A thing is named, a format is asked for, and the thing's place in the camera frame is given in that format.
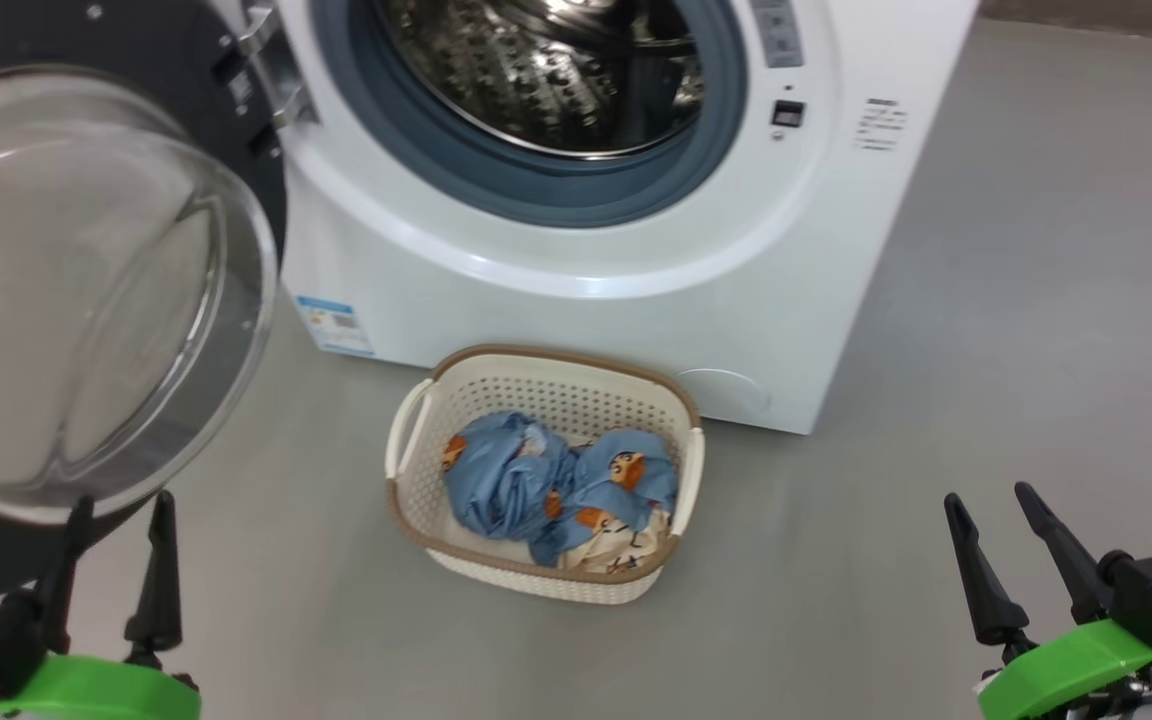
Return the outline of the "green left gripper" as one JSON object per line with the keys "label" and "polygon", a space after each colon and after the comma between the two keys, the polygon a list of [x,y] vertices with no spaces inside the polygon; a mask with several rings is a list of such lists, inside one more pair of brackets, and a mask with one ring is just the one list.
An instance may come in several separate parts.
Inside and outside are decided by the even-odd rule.
{"label": "green left gripper", "polygon": [[[15,694],[0,694],[0,719],[200,719],[198,689],[160,669],[160,653],[183,642],[180,606],[177,506],[169,491],[156,497],[147,525],[151,544],[141,600],[128,619],[126,662],[91,655],[50,655]],[[90,547],[93,497],[73,507],[59,555],[36,584],[38,630],[51,653],[68,653],[74,579]]]}

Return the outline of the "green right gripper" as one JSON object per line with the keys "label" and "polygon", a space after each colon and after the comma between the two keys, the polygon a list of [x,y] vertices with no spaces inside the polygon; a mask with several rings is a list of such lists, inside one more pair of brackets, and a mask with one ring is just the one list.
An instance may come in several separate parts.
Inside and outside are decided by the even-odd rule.
{"label": "green right gripper", "polygon": [[[1097,562],[1083,543],[1032,484],[1018,482],[1014,492],[1030,529],[1046,544],[1056,564],[1070,596],[1071,619],[1078,626],[1021,653],[978,683],[975,694],[984,719],[1038,719],[1152,664],[1151,644],[1107,619],[1114,593],[1102,583]],[[965,503],[956,493],[948,493],[943,510],[975,641],[988,647],[1032,646],[1025,632],[1026,612],[1011,602],[996,578]]]}

